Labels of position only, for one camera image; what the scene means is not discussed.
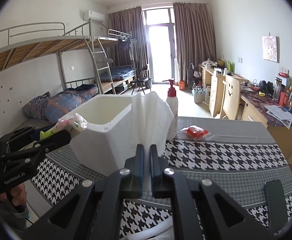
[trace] upper bunk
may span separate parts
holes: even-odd
[[[11,30],[32,26],[32,25],[62,25],[62,28],[50,28],[42,30],[32,30],[22,33],[10,34]],[[89,35],[85,36],[84,26],[89,25]],[[78,30],[81,29],[82,35],[77,35]],[[21,41],[17,43],[10,44],[10,38],[36,32],[45,32],[45,31],[63,31],[61,36],[50,36],[43,38],[30,39],[26,41]],[[55,54],[58,52],[66,52],[78,49],[85,49],[86,40],[87,44],[91,46],[91,41],[93,41],[94,48],[100,48],[100,44],[106,48],[112,45],[118,44],[118,39],[123,39],[130,37],[130,34],[119,32],[116,30],[108,30],[108,37],[92,36],[90,22],[86,22],[78,27],[66,32],[65,24],[62,22],[44,22],[44,23],[31,23],[24,25],[17,25],[9,27],[6,29],[0,30],[0,33],[7,32],[7,46],[0,48],[0,71],[12,67],[14,65],[20,64],[22,62],[39,58],[42,56]]]

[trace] orange bottle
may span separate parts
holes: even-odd
[[[179,81],[179,90],[185,90],[185,81]]]

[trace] paper towel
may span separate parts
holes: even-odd
[[[135,95],[131,103],[130,156],[135,156],[137,144],[145,148],[144,189],[151,190],[149,149],[156,144],[158,155],[165,150],[168,129],[173,120],[169,105],[156,92]]]

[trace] black chair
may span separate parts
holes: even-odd
[[[147,82],[147,83],[148,83],[148,87],[150,88],[150,85],[149,85],[149,64],[147,64],[146,66],[144,66],[144,67],[141,69],[141,71],[140,71],[140,73],[139,73],[137,79],[134,79],[134,80],[132,80],[132,81],[130,82],[130,83],[133,84],[133,90],[132,90],[131,94],[133,94],[136,85],[139,84],[140,87],[138,88],[138,92],[139,92],[140,88],[142,88],[142,90],[143,90],[143,92],[144,92],[144,95],[145,95],[145,91],[144,91],[143,86],[142,86],[142,83],[144,83],[144,82]]]

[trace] smartphone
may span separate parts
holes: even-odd
[[[287,223],[287,207],[282,183],[279,179],[264,184],[268,207],[269,230],[278,232]]]

